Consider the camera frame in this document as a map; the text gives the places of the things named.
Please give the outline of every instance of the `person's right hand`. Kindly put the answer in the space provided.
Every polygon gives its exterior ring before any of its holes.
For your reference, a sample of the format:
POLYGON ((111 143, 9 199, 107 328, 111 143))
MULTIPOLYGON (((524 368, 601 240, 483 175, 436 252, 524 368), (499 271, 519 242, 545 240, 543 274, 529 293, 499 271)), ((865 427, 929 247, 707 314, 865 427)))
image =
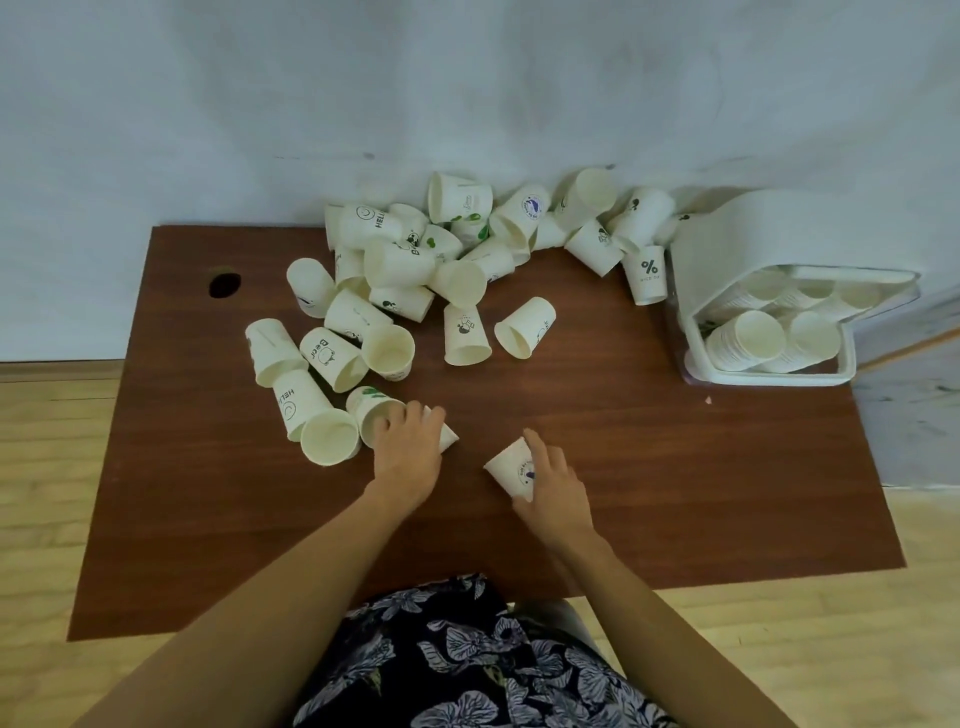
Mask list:
POLYGON ((514 511, 551 551, 593 532, 587 489, 566 464, 564 451, 548 447, 532 429, 523 437, 534 455, 534 499, 514 498, 514 511))

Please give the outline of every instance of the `wooden floor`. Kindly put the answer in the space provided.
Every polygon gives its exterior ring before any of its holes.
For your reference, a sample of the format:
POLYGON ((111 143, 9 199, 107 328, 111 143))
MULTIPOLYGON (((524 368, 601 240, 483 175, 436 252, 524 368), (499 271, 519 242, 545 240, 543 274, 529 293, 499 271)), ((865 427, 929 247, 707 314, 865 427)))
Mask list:
MULTIPOLYGON (((0 727, 69 724, 166 639, 64 640, 116 389, 0 383, 0 727)), ((960 494, 887 498, 906 570, 663 595, 802 726, 960 726, 960 494)))

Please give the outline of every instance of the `hand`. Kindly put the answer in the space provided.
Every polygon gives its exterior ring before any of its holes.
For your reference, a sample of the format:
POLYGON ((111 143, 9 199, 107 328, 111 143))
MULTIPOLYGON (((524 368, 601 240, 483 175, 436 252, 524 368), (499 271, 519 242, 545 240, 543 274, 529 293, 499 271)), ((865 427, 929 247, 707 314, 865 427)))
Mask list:
POLYGON ((366 494, 378 497, 402 519, 433 491, 440 475, 440 430, 446 412, 434 407, 393 402, 386 417, 373 424, 373 480, 366 494))
POLYGON ((571 539, 594 532, 587 489, 567 466, 563 450, 549 448, 532 429, 523 430, 523 436, 534 455, 534 499, 515 497, 514 510, 556 552, 571 539))

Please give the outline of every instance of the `person's left arm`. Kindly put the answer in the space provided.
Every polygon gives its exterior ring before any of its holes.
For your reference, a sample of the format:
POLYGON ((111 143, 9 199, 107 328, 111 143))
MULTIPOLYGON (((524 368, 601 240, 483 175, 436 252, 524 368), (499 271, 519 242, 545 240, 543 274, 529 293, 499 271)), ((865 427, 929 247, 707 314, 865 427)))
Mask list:
POLYGON ((353 595, 440 474, 444 411, 377 422, 374 478, 307 536, 173 637, 76 726, 272 725, 323 656, 353 595))

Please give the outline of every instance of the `wooden table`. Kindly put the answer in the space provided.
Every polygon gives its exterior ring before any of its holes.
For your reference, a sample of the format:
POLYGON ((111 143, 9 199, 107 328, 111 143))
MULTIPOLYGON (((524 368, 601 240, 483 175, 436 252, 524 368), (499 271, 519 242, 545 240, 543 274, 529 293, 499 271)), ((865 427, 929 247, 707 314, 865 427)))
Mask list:
MULTIPOLYGON (((154 229, 71 640, 182 628, 370 479, 367 449, 311 465, 253 382, 249 322, 276 317, 296 341, 320 323, 284 277, 301 256, 332 270, 323 230, 154 229), (227 267, 240 289, 210 298, 227 267)), ((599 279, 562 250, 491 284, 480 313, 493 356, 480 365, 444 364, 443 308, 438 297, 423 324, 399 320, 417 340, 406 380, 365 379, 445 406, 461 441, 363 595, 472 570, 508 599, 570 595, 482 470, 525 425, 566 450, 597 529, 655 588, 903 565, 849 387, 689 386, 661 306, 634 306, 619 270, 599 279), (493 324, 534 295, 557 323, 519 361, 493 324)))

